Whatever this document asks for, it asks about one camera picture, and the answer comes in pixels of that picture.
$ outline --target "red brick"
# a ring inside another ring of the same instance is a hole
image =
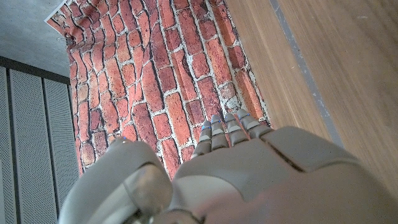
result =
[[[211,77],[204,78],[198,81],[198,86],[203,99],[203,106],[205,106],[207,120],[211,120],[212,115],[220,114],[219,111],[221,111],[220,101],[214,89],[213,80]]]
[[[83,143],[81,146],[81,160],[84,166],[92,165],[95,160],[94,149],[90,143]]]
[[[214,7],[213,12],[214,16],[216,17],[218,27],[220,28],[221,35],[224,38],[225,44],[227,46],[233,45],[236,40],[236,36],[232,28],[231,21],[228,17],[225,4],[220,4],[219,6]]]
[[[113,17],[118,12],[118,0],[106,0],[109,6],[109,15]]]
[[[71,12],[72,12],[72,16],[73,16],[73,17],[81,16],[81,12],[80,12],[80,10],[79,10],[79,7],[77,6],[77,4],[76,4],[75,2],[72,2],[72,3],[69,5],[69,8],[70,8],[70,10],[71,10]]]
[[[187,112],[192,124],[199,124],[205,121],[199,100],[187,103]]]
[[[86,29],[90,28],[91,21],[89,20],[88,17],[83,17],[76,21],[76,25],[82,27],[83,30],[86,30]]]
[[[119,117],[125,118],[129,114],[129,107],[127,99],[123,98],[116,102],[116,107],[118,108]]]
[[[229,59],[231,59],[233,68],[243,68],[244,67],[244,55],[242,48],[240,46],[235,46],[233,48],[228,48]]]
[[[112,142],[115,140],[115,137],[113,135],[108,136],[108,142],[109,145],[112,144]]]
[[[156,0],[144,0],[144,2],[149,14],[151,15],[156,9]]]
[[[134,73],[134,66],[132,64],[123,65],[122,74],[124,81],[126,81],[126,86],[130,86],[136,81],[136,74]]]
[[[100,19],[99,12],[91,4],[85,4],[84,6],[80,5],[80,9],[84,13],[84,15],[90,17],[93,22]]]
[[[156,13],[152,13],[149,16],[149,24],[150,24],[150,29],[152,30],[155,26],[155,24],[159,21],[159,15]]]
[[[164,29],[174,26],[174,13],[169,0],[159,0],[159,12]]]
[[[169,115],[174,127],[174,133],[179,145],[188,142],[190,131],[187,123],[187,117],[182,109],[182,102],[178,93],[173,93],[166,97],[166,104],[169,108]]]
[[[200,27],[201,34],[205,40],[210,40],[217,33],[214,22],[211,21],[210,19],[200,21],[199,27]]]
[[[136,97],[136,86],[133,85],[127,90],[129,92],[129,108],[131,108],[132,104],[135,102],[134,98]]]
[[[97,4],[97,9],[98,9],[98,11],[99,11],[100,16],[105,15],[105,14],[109,11],[108,5],[107,5],[107,3],[105,2],[105,0],[100,1],[100,2]]]
[[[238,88],[242,91],[243,100],[248,108],[248,112],[256,119],[262,117],[259,98],[251,83],[248,72],[240,70],[236,74],[236,82],[238,83]]]
[[[101,72],[98,74],[98,90],[100,93],[103,93],[108,89],[108,81],[106,79],[105,73]]]
[[[72,89],[72,110],[73,115],[77,114],[77,79],[70,80],[70,86]]]
[[[194,55],[192,58],[192,68],[197,78],[202,75],[206,75],[210,72],[209,66],[207,65],[206,56],[204,53]]]
[[[193,154],[193,146],[188,146],[181,149],[182,161],[183,162],[189,161],[191,159],[192,154]]]
[[[95,130],[103,125],[100,110],[90,111],[90,130]]]
[[[105,45],[112,44],[116,41],[116,34],[113,31],[111,20],[108,15],[101,17],[100,19],[102,27],[105,30]]]
[[[109,89],[114,92],[116,98],[124,96],[126,92],[116,60],[114,58],[107,60],[105,62],[105,67],[109,78]]]
[[[100,25],[101,25],[101,22],[100,22],[100,20],[98,20],[98,21],[94,22],[94,23],[91,25],[91,28],[92,28],[93,30],[96,30],[96,29],[98,29],[98,28],[100,27]]]
[[[137,28],[137,23],[136,23],[136,19],[132,15],[129,1],[128,0],[120,1],[119,5],[120,5],[120,13],[122,15],[123,21],[124,21],[128,31],[131,32],[135,28]]]
[[[144,73],[142,74],[142,89],[148,102],[148,107],[152,112],[163,109],[162,95],[160,94],[160,90],[155,79],[152,63],[148,63],[144,67]]]
[[[141,28],[142,44],[146,47],[149,43],[150,37],[149,18],[146,12],[143,12],[138,16],[138,24]]]
[[[231,81],[231,72],[229,71],[229,67],[225,59],[223,48],[220,44],[220,40],[218,38],[209,40],[208,42],[206,42],[205,45],[211,61],[211,65],[213,67],[217,84]]]
[[[73,128],[75,129],[75,138],[77,138],[77,135],[79,134],[79,125],[78,125],[78,117],[77,116],[73,117]]]
[[[76,138],[75,141],[75,147],[76,147],[76,158],[77,158],[77,164],[78,164],[78,169],[79,169],[79,176],[83,175],[83,164],[81,164],[81,154],[80,154],[80,140],[79,138]]]
[[[176,9],[183,9],[188,7],[189,3],[187,0],[174,0],[174,6]]]
[[[236,95],[235,87],[232,83],[229,83],[223,88],[220,88],[220,93],[224,100],[229,100]]]
[[[105,132],[100,131],[97,133],[93,133],[93,142],[97,156],[98,157],[103,156],[106,152]]]
[[[156,137],[146,103],[141,103],[133,108],[133,118],[136,122],[137,132],[153,150],[156,150]]]
[[[73,58],[76,60],[77,63],[77,80],[78,83],[82,83],[87,81],[87,69],[86,66],[81,59],[79,50],[76,50],[72,53]]]
[[[174,73],[172,67],[165,67],[160,69],[158,72],[159,79],[162,83],[162,91],[165,93],[166,91],[172,90],[176,88]]]
[[[172,135],[169,119],[167,118],[167,115],[165,113],[154,116],[154,123],[157,137],[159,139],[166,138]]]
[[[164,33],[169,50],[174,50],[180,46],[181,38],[176,28],[164,30]]]
[[[75,0],[76,1],[76,3],[79,5],[79,6],[81,6],[82,4],[86,4],[87,3],[87,0]]]
[[[169,65],[169,56],[167,55],[166,45],[163,41],[162,32],[160,31],[160,25],[157,24],[151,33],[151,45],[152,54],[156,68],[162,68]]]
[[[113,17],[112,23],[117,34],[120,34],[124,30],[122,17],[119,14]]]
[[[77,63],[73,63],[69,69],[70,69],[70,79],[72,80],[77,76]]]
[[[135,46],[141,44],[141,38],[139,36],[138,30],[133,30],[132,32],[130,32],[128,39],[129,39],[130,47],[135,47]]]
[[[77,100],[81,103],[84,100],[87,100],[88,97],[88,85],[84,84],[77,90]]]
[[[106,130],[108,133],[114,133],[119,129],[118,114],[111,101],[111,94],[109,91],[101,95],[101,107]]]
[[[212,6],[216,6],[218,5],[220,2],[222,2],[223,0],[209,0],[210,4]]]
[[[191,4],[196,17],[203,19],[208,12],[205,0],[191,0]]]
[[[114,44],[104,47],[104,59],[105,60],[113,57],[115,55],[115,53],[116,53],[116,47],[114,46]]]
[[[70,34],[75,38],[76,44],[79,44],[83,41],[83,31],[79,27],[75,27],[75,25],[70,25],[72,28],[66,27],[64,30],[67,34]]]
[[[89,140],[88,135],[88,102],[84,102],[79,105],[79,130],[80,140]]]
[[[46,23],[48,23],[51,27],[53,27],[58,33],[63,34],[63,29],[60,27],[59,24],[54,22],[52,19],[49,19]]]
[[[134,96],[134,100],[136,102],[142,100],[142,87],[141,87],[141,81],[139,81],[136,85],[136,95]]]
[[[97,107],[100,103],[100,94],[98,93],[98,81],[94,72],[90,73],[90,90],[89,90],[90,108]]]
[[[130,51],[127,47],[127,34],[118,37],[118,48],[116,52],[118,53],[119,62],[125,62],[130,59]]]
[[[137,134],[134,125],[126,125],[123,129],[122,136],[126,137],[130,141],[137,141]]]
[[[148,45],[145,49],[144,49],[144,57],[142,58],[142,63],[145,64],[149,61],[150,59],[150,46]]]
[[[193,20],[190,9],[184,9],[178,12],[183,38],[187,43],[188,53],[190,55],[199,53],[203,50],[198,35],[198,30]]]
[[[134,65],[136,66],[136,79],[140,79],[142,72],[142,60],[144,58],[144,51],[142,47],[136,47],[132,51],[132,57],[134,59]]]
[[[104,42],[105,41],[105,36],[104,36],[103,29],[97,30],[94,33],[94,38],[95,38],[95,42],[96,43]]]
[[[166,163],[170,179],[173,179],[179,167],[177,147],[173,139],[162,141],[162,146],[164,162]]]
[[[201,126],[193,128],[193,137],[195,138],[196,141],[199,141],[201,133]]]
[[[104,64],[102,62],[103,59],[103,47],[104,47],[104,43],[100,42],[98,44],[95,44],[93,47],[93,65],[94,65],[94,69],[96,72],[99,72],[103,67]]]
[[[193,86],[192,75],[189,71],[184,51],[179,50],[178,52],[173,53],[172,60],[183,99],[194,99],[195,97],[197,97],[197,93],[195,92],[195,87]]]
[[[91,50],[93,48],[93,45],[94,45],[93,31],[91,29],[86,29],[84,31],[83,35],[85,36],[86,43],[81,48],[81,52],[86,52],[86,51]]]
[[[93,69],[93,63],[91,62],[90,52],[86,52],[83,54],[83,63],[86,65],[88,73],[90,73],[91,69]]]
[[[130,0],[132,11],[135,15],[143,10],[142,3],[140,0]]]
[[[131,121],[131,114],[129,113],[126,118],[121,118],[121,126],[125,126],[128,122]]]

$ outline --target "metal strip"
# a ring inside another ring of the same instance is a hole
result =
[[[300,51],[300,47],[297,44],[297,41],[295,40],[293,32],[290,29],[290,26],[288,25],[288,23],[285,19],[284,13],[282,12],[282,9],[279,6],[278,0],[269,0],[269,2],[271,3],[272,8],[274,9],[276,17],[279,20],[279,24],[282,27],[282,30],[284,31],[284,34],[286,36],[286,39],[289,42],[290,47],[292,48],[294,57],[296,58],[298,66],[300,67],[300,69],[302,71],[304,80],[307,83],[307,86],[311,91],[311,94],[313,96],[313,99],[315,100],[315,104],[318,107],[318,110],[321,114],[323,122],[325,122],[326,128],[330,134],[331,140],[336,145],[338,145],[340,147],[344,147],[343,141],[341,140],[340,135],[338,134],[338,131],[336,130],[335,124],[333,123],[333,120],[330,117],[329,111],[326,108],[325,103],[323,102],[322,96],[319,92],[317,84],[315,83],[310,70],[308,69],[307,63],[305,63],[304,57]]]
[[[12,104],[9,83],[9,70],[0,67],[0,150],[2,168],[2,189],[4,193],[4,213],[6,223],[18,223],[19,200],[16,167],[13,165],[14,125],[12,122]]]

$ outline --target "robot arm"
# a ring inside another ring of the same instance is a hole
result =
[[[398,223],[398,205],[344,149],[246,111],[205,121],[172,182],[153,150],[119,138],[71,189],[59,223]]]

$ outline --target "gray wall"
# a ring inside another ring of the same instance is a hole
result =
[[[44,22],[61,2],[0,1],[0,56],[69,77],[66,44]]]
[[[0,96],[0,223],[55,223],[78,179],[68,87],[0,67]]]

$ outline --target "wooden surface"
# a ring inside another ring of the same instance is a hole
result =
[[[345,148],[398,197],[398,3],[389,2],[279,0]],[[292,51],[269,1],[227,3],[274,125],[293,124],[301,113],[301,122],[323,127],[316,108],[297,111],[313,98],[290,69]]]
[[[273,128],[296,126],[330,140],[271,5],[259,1],[227,4]]]

